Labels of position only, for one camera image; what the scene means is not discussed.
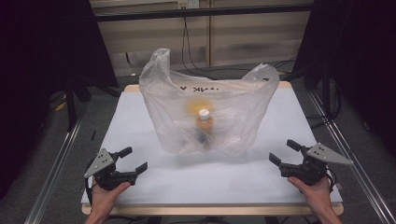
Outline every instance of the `white table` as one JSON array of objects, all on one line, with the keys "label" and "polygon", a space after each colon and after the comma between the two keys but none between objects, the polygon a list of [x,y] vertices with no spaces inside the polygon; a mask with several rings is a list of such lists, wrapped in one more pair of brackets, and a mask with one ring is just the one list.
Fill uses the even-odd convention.
[{"label": "white table", "polygon": [[[102,147],[109,152],[132,147],[117,162],[120,172],[143,162],[148,169],[116,202],[112,214],[138,216],[297,216],[310,215],[304,196],[268,160],[270,152],[283,162],[300,164],[300,152],[286,146],[288,139],[312,147],[317,141],[288,82],[280,82],[252,148],[241,156],[215,150],[191,154],[165,152],[154,132],[137,86],[122,93]],[[337,215],[344,211],[338,189],[331,194]],[[91,207],[86,194],[82,211]]]}]

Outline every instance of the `gray floor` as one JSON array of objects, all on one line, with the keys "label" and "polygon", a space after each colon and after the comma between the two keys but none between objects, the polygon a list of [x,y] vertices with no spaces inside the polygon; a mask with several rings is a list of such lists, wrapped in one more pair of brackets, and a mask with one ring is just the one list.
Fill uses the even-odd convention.
[{"label": "gray floor", "polygon": [[[238,67],[251,68],[251,64]],[[241,77],[243,71],[229,71],[227,77]],[[211,76],[222,77],[224,73],[211,73]],[[120,88],[136,83],[137,77],[119,77]],[[295,79],[291,82],[298,100],[307,116],[318,113],[309,92],[304,89],[303,82]],[[91,89],[92,100],[89,103],[78,102],[78,111],[84,111],[78,135],[64,160],[64,168],[56,179],[55,188],[47,201],[40,223],[82,223],[85,216],[80,211],[80,199],[83,191],[83,173],[88,160],[94,155],[106,134],[107,126],[114,114],[117,98]],[[309,119],[310,124],[320,122]],[[364,171],[369,176],[379,194],[386,201],[390,212],[396,209],[396,159],[386,151],[381,140],[375,133],[365,130],[361,119],[348,101],[343,98],[343,107],[335,119],[342,134],[350,146],[350,151],[358,158]],[[27,218],[35,199],[50,173],[51,166],[63,146],[67,132],[67,112],[65,108],[59,112],[51,111],[45,122],[39,145],[35,154],[25,165],[24,171],[14,181],[7,196],[0,202],[0,223],[23,223]],[[337,149],[334,139],[326,125],[313,130],[317,140],[328,147]],[[340,193],[344,199],[345,212],[341,215],[344,223],[385,223],[381,222],[372,202],[361,189],[352,170],[345,166],[331,165],[337,174],[342,188]],[[199,220],[201,217],[167,217],[163,223],[183,220]],[[226,217],[230,223],[264,223],[263,217]],[[128,223],[125,220],[111,220],[108,223]],[[285,223],[306,223],[302,217],[292,217]]]}]

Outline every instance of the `human hand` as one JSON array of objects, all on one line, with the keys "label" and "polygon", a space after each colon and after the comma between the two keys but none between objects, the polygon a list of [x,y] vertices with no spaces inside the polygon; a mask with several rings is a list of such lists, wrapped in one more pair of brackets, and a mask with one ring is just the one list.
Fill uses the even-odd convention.
[{"label": "human hand", "polygon": [[332,210],[330,184],[327,176],[324,176],[313,186],[307,186],[296,177],[288,177],[288,181],[305,196],[309,208],[321,223],[341,223],[341,220]]},{"label": "human hand", "polygon": [[113,190],[105,190],[95,185],[94,180],[92,185],[92,209],[85,224],[103,223],[113,209],[117,197],[131,186],[130,183],[125,182]]}]

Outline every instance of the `plastic bag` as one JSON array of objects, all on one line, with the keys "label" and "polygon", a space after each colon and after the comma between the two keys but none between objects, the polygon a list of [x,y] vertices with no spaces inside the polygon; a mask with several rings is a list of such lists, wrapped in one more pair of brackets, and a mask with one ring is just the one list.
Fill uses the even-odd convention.
[{"label": "plastic bag", "polygon": [[139,79],[163,149],[239,155],[250,148],[279,83],[275,68],[260,64],[242,79],[214,81],[171,71],[169,53],[157,49]]}]

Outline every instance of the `hand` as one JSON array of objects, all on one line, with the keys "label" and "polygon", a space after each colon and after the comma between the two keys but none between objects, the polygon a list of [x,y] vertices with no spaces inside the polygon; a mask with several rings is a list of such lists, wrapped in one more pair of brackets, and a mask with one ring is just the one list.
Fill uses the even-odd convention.
[{"label": "hand", "polygon": [[105,190],[95,185],[94,180],[92,185],[92,209],[85,224],[103,223],[110,215],[117,197],[131,186],[130,183],[125,182],[113,190]]},{"label": "hand", "polygon": [[330,184],[327,176],[324,176],[313,186],[307,186],[296,177],[289,177],[288,181],[305,196],[309,208],[321,223],[341,223],[341,220],[332,210]]}]

